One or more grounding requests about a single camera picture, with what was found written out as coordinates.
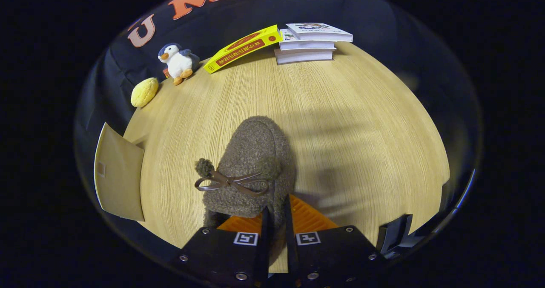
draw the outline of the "book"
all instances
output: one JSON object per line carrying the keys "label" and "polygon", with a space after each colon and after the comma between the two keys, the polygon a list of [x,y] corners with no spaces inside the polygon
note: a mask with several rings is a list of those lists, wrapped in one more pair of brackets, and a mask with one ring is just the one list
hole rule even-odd
{"label": "book", "polygon": [[280,50],[285,49],[334,49],[335,41],[297,39],[289,29],[280,29],[282,41],[279,42]]}
{"label": "book", "polygon": [[277,25],[269,26],[253,34],[249,34],[220,49],[204,65],[204,69],[212,74],[227,64],[243,57],[257,49],[280,42]]}
{"label": "book", "polygon": [[333,49],[275,49],[276,63],[292,63],[300,61],[332,60]]}
{"label": "book", "polygon": [[290,32],[300,40],[329,40],[352,42],[354,36],[323,23],[292,23],[286,24]]}

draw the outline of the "orange gripper pad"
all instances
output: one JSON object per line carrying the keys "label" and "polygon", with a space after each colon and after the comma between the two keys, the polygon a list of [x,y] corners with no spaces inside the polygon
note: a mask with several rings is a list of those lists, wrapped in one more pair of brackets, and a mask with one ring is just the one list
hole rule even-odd
{"label": "orange gripper pad", "polygon": [[228,230],[230,232],[258,233],[261,236],[261,222],[263,222],[263,213],[260,213],[259,216],[255,218],[232,216],[218,226],[218,229]]}
{"label": "orange gripper pad", "polygon": [[294,233],[316,232],[318,230],[338,228],[337,224],[294,195],[290,195],[290,202],[292,203]]}
{"label": "orange gripper pad", "polygon": [[[315,232],[318,230],[338,228],[337,224],[294,195],[290,195],[290,202],[292,204],[294,233]],[[262,221],[263,213],[260,213],[259,216],[255,218],[240,218],[239,216],[232,216],[223,224],[218,226],[218,229],[228,230],[230,232],[258,233],[261,235]]]}

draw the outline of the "yellow book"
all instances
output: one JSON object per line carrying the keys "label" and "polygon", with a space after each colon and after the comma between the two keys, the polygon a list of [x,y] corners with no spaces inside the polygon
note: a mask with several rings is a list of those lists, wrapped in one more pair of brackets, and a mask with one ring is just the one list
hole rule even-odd
{"label": "yellow book", "polygon": [[212,56],[204,68],[212,74],[240,57],[280,41],[282,41],[282,37],[278,34],[276,25],[264,28],[227,45]]}

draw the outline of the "brown ribbon bow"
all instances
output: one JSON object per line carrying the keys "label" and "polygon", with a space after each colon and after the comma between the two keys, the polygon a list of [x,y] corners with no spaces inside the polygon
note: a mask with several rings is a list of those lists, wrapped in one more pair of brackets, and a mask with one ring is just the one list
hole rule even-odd
{"label": "brown ribbon bow", "polygon": [[[268,183],[268,181],[266,179],[254,179],[253,178],[253,177],[257,176],[257,175],[260,175],[261,173],[253,173],[253,174],[248,174],[248,175],[244,175],[244,176],[240,176],[240,177],[225,177],[224,175],[222,175],[218,171],[212,171],[211,173],[212,173],[211,178],[202,177],[202,178],[199,178],[196,181],[195,188],[197,190],[199,190],[199,191],[211,191],[211,190],[221,189],[223,187],[233,186],[233,187],[237,188],[237,190],[239,190],[242,193],[257,197],[257,196],[264,195],[269,189],[269,183]],[[199,185],[203,181],[214,181],[214,182],[216,182],[216,184],[211,184],[210,186],[199,187]],[[247,187],[244,187],[244,185],[251,184],[251,183],[257,183],[258,181],[264,181],[265,182],[266,187],[265,187],[265,189],[263,191],[254,192],[254,191],[251,191],[251,189],[248,189]]]}

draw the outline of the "yellow plush toy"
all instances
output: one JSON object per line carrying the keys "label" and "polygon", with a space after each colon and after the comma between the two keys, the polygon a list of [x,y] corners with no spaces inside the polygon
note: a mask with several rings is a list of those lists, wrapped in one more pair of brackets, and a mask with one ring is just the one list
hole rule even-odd
{"label": "yellow plush toy", "polygon": [[132,90],[131,104],[135,107],[144,107],[152,98],[154,98],[159,81],[157,78],[148,78],[137,84]]}

